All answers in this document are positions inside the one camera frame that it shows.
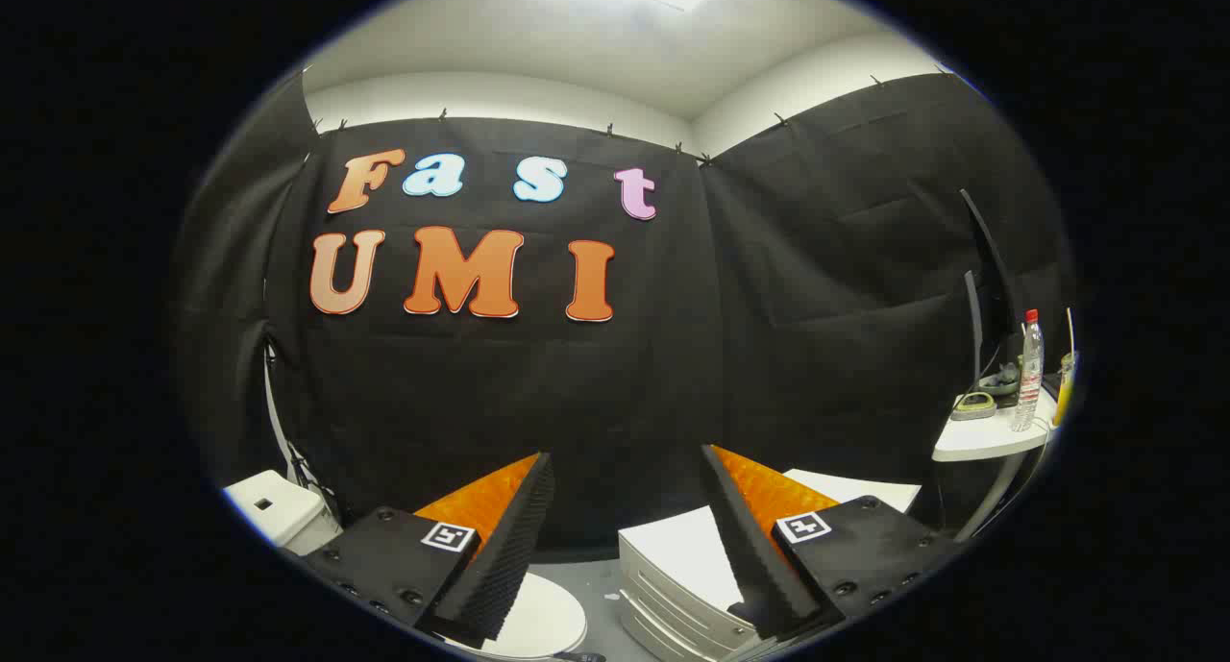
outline pink letter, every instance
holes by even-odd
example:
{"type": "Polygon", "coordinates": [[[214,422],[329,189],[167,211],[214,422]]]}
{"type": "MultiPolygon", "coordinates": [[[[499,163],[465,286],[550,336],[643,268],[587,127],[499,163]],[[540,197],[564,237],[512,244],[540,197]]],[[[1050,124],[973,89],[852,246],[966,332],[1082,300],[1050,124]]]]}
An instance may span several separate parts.
{"type": "Polygon", "coordinates": [[[653,182],[645,178],[645,171],[633,167],[615,172],[615,178],[620,181],[620,202],[624,203],[624,212],[637,220],[652,220],[658,214],[658,209],[645,203],[645,191],[653,191],[653,182]]]}

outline gray floor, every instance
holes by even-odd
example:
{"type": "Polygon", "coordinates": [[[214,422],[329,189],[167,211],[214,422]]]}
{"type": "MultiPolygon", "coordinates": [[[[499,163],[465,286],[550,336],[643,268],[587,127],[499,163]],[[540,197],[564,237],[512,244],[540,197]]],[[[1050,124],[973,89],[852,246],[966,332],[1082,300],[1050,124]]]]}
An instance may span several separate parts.
{"type": "Polygon", "coordinates": [[[585,610],[589,630],[573,652],[597,652],[608,662],[658,662],[619,623],[619,560],[535,564],[530,571],[571,592],[585,610]]]}

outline white ceiling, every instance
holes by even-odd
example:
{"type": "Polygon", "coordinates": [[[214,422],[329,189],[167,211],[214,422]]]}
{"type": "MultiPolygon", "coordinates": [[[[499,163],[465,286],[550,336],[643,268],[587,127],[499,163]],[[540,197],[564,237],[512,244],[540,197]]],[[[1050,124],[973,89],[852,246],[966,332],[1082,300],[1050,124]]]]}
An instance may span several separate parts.
{"type": "Polygon", "coordinates": [[[690,121],[796,54],[883,26],[839,0],[397,0],[309,59],[304,89],[406,73],[535,76],[690,121]]]}

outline letter s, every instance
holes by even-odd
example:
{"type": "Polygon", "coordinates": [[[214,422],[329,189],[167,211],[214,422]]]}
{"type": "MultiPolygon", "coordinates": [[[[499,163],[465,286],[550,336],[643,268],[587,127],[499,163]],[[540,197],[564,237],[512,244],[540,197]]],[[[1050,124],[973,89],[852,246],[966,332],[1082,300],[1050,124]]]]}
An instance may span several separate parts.
{"type": "Polygon", "coordinates": [[[517,166],[520,181],[513,185],[513,194],[522,201],[547,203],[563,193],[563,177],[568,167],[554,158],[526,158],[517,166]]]}

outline light blue letter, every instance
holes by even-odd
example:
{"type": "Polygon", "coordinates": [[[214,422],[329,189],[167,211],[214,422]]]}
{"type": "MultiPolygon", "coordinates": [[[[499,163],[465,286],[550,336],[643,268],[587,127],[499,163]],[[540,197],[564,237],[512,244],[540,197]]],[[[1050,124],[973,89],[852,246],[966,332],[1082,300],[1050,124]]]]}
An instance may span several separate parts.
{"type": "Polygon", "coordinates": [[[461,155],[442,153],[427,155],[415,164],[413,175],[406,177],[401,191],[410,196],[451,196],[461,191],[461,170],[465,160],[461,155]]]}
{"type": "Polygon", "coordinates": [[[522,201],[546,203],[563,193],[563,177],[568,167],[554,158],[526,158],[517,166],[522,181],[513,185],[513,193],[522,201]]]}

